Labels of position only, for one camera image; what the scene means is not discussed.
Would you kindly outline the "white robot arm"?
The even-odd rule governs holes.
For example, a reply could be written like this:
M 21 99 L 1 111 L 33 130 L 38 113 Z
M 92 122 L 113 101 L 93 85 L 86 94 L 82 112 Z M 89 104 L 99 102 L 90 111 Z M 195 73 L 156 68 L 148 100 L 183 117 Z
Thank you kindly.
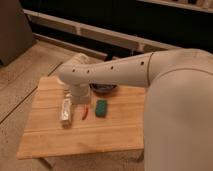
M 145 171 L 213 171 L 213 54 L 157 51 L 96 64 L 68 61 L 59 79 L 74 97 L 82 84 L 145 87 Z

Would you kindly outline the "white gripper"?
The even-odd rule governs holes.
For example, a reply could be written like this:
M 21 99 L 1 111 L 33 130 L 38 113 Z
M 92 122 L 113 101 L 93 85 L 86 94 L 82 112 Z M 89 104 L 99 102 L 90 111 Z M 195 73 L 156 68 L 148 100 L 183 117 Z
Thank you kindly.
M 70 99 L 73 104 L 87 104 L 91 101 L 90 88 L 88 84 L 71 85 Z

